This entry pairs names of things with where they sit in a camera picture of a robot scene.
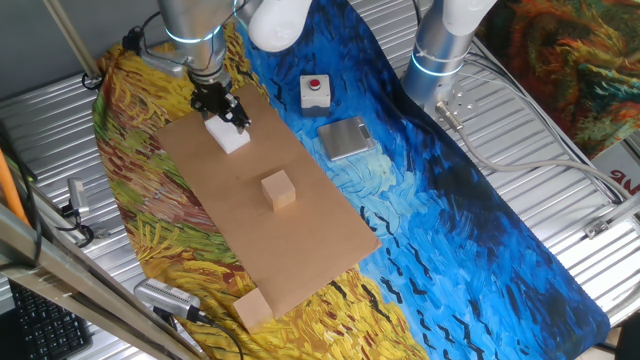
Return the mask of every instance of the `keyboard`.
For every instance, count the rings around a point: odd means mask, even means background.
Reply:
[[[66,359],[91,345],[83,319],[19,284],[10,282],[10,286],[26,349],[24,359]]]

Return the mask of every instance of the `colorful painting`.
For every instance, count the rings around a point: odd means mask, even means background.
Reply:
[[[589,157],[640,129],[640,2],[502,0],[479,32]]]
[[[234,87],[262,89],[383,243],[246,333],[232,303],[255,284],[153,136],[191,111],[192,85],[119,46],[109,51],[95,129],[136,254],[147,276],[198,296],[246,358],[573,359],[606,337],[606,315],[407,98],[346,0],[315,0],[301,39],[278,54],[253,47],[242,29],[226,26],[225,36]],[[331,78],[328,118],[300,115],[299,76],[309,74]],[[317,128],[356,115],[377,146],[329,161]],[[237,358],[221,332],[184,324],[208,355]]]

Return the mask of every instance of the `cardboard sheet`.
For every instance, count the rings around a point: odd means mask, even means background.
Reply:
[[[381,244],[258,90],[235,95],[253,122],[235,152],[223,152],[198,113],[156,135],[279,318]],[[274,212],[260,182],[280,170],[296,200]]]

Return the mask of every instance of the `table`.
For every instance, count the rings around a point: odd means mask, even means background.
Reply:
[[[262,80],[272,106],[384,246],[250,337],[231,303],[253,284],[153,137],[190,111],[191,85],[115,48],[101,61],[96,137],[147,276],[200,297],[256,358],[570,358],[606,336],[606,316],[455,143],[411,104],[398,109],[395,74],[346,1],[314,2],[301,46],[279,55],[248,48],[245,57],[233,28],[225,35],[234,86]],[[296,115],[295,83],[305,72],[332,77],[332,118]],[[315,128],[353,115],[363,115],[379,146],[324,161]],[[210,328],[188,330],[209,354],[234,351]]]

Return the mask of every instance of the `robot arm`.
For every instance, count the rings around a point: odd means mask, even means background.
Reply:
[[[195,87],[191,106],[204,118],[210,113],[219,115],[242,132],[251,121],[228,94],[231,78],[222,67],[226,53],[222,25],[235,16],[248,27],[249,37],[258,48],[282,51],[300,37],[311,1],[158,0],[176,51],[155,54],[146,49],[145,43],[141,56],[148,65],[172,76],[182,77],[186,68]]]
[[[476,29],[495,2],[434,0],[425,13],[402,86],[432,117],[438,102],[452,99],[453,84]]]

